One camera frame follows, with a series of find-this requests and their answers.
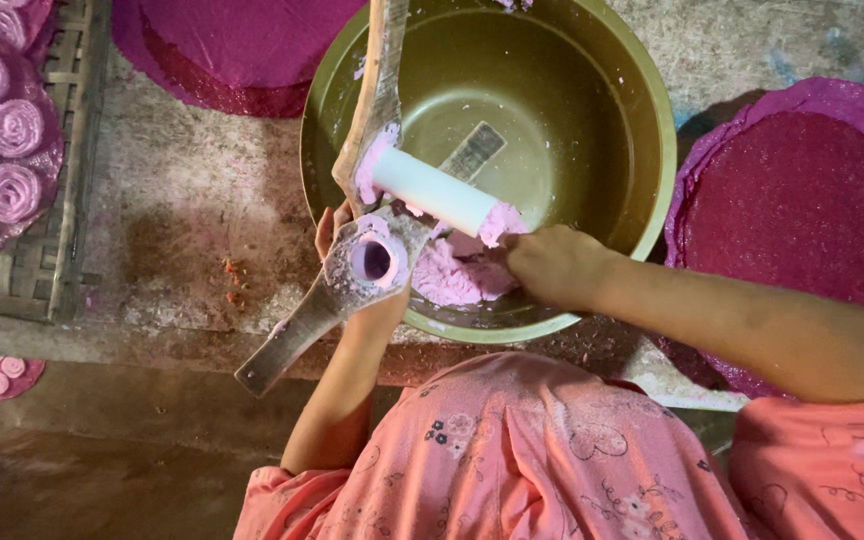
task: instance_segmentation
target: bowl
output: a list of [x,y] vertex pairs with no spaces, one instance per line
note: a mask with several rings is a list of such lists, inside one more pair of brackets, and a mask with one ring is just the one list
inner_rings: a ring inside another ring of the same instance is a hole
[[[485,120],[508,141],[473,180],[530,228],[569,224],[643,261],[666,219],[676,139],[666,87],[642,43],[598,0],[410,2],[398,89],[402,150],[438,166]],[[305,197],[318,221],[345,196],[331,168],[352,123],[369,6],[348,21],[312,80],[302,116]],[[510,343],[579,320],[521,291],[438,306],[413,291],[405,322],[468,343]]]

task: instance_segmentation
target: bamboo tray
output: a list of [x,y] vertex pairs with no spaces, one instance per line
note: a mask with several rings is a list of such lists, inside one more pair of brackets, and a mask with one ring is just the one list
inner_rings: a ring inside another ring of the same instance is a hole
[[0,251],[0,315],[67,321],[76,311],[92,161],[99,135],[112,0],[55,0],[58,17],[42,67],[65,154],[52,207]]

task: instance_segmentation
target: white plastic cylinder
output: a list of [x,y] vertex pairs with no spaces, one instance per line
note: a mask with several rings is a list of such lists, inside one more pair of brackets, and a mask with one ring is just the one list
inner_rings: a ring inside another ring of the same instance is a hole
[[379,156],[372,168],[372,181],[470,237],[478,235],[486,215],[498,203],[496,197],[396,148],[389,148]]

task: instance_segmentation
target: person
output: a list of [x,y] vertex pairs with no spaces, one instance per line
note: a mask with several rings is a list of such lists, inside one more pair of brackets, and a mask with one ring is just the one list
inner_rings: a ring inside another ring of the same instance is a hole
[[[348,222],[327,210],[316,246]],[[671,411],[568,364],[489,354],[403,390],[369,434],[408,291],[352,315],[236,539],[864,538],[864,308],[632,261],[564,226],[510,235],[548,306],[604,313],[747,368],[722,472]]]

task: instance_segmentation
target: hand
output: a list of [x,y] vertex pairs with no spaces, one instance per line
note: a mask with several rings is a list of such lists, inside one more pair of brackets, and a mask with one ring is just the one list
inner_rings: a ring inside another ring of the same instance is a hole
[[532,234],[509,234],[509,270],[537,300],[569,312],[595,309],[606,280],[626,257],[598,240],[556,225]]
[[[320,261],[326,260],[329,248],[339,229],[352,220],[353,210],[348,200],[335,210],[330,207],[325,209],[325,213],[318,220],[315,235],[315,249],[318,251]],[[405,309],[409,305],[411,290],[411,286],[406,286],[405,290],[399,294],[352,313],[348,317],[346,331],[379,339],[390,338],[399,323],[402,323]]]

